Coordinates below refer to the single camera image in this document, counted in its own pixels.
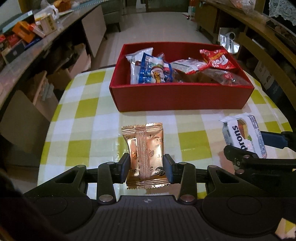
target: orange box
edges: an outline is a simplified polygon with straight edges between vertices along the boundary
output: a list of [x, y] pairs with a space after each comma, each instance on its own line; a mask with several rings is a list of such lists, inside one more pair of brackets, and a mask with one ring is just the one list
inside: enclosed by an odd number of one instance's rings
[[30, 31], [29, 24], [26, 21], [17, 22], [12, 31], [20, 36], [27, 43], [30, 43], [36, 36], [35, 33]]

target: tiled floor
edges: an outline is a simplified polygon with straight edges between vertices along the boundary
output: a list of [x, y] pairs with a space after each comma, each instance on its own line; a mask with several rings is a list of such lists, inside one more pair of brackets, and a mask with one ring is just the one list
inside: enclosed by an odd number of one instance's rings
[[107, 34], [97, 56], [92, 59], [91, 70], [115, 64], [123, 44], [135, 42], [200, 42], [210, 43], [196, 31], [196, 23], [180, 12], [149, 12], [122, 16], [121, 32]]

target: sofa leg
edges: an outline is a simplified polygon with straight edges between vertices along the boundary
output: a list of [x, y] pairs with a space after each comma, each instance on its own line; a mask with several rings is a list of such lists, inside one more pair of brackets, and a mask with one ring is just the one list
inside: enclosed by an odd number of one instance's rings
[[119, 23], [116, 23], [116, 26], [118, 28], [118, 31], [121, 32]]

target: gray armchair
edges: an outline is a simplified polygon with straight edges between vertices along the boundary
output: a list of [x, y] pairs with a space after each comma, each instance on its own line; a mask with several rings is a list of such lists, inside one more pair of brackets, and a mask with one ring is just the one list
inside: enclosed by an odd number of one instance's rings
[[102, 10], [106, 25], [115, 23], [119, 32], [119, 22], [121, 21], [122, 14], [122, 4], [122, 0], [109, 0], [102, 3]]

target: checkered tablecloth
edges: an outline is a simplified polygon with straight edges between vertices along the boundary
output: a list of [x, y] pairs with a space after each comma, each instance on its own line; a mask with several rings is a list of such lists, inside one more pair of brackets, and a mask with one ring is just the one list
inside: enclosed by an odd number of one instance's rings
[[[228, 171], [233, 171], [233, 166], [223, 154], [226, 144], [219, 121], [223, 117], [247, 112], [256, 117], [262, 131], [291, 131], [285, 116], [251, 76], [255, 90], [241, 110], [119, 113], [109, 91], [113, 71], [114, 67], [83, 73], [67, 86], [48, 130], [39, 169], [39, 185], [78, 164], [97, 168], [104, 162], [117, 162], [123, 153], [128, 152], [121, 126], [162, 122], [164, 152], [176, 162], [190, 162], [203, 169], [214, 164]], [[266, 150], [268, 158], [296, 158], [288, 148], [266, 147]], [[115, 186], [117, 197], [122, 194], [177, 195], [178, 190], [178, 184], [153, 190], [126, 190], [125, 185]], [[205, 195], [204, 184], [198, 185], [198, 196]], [[96, 185], [89, 185], [88, 196], [96, 198]], [[283, 225], [286, 233], [295, 231], [292, 224]]]

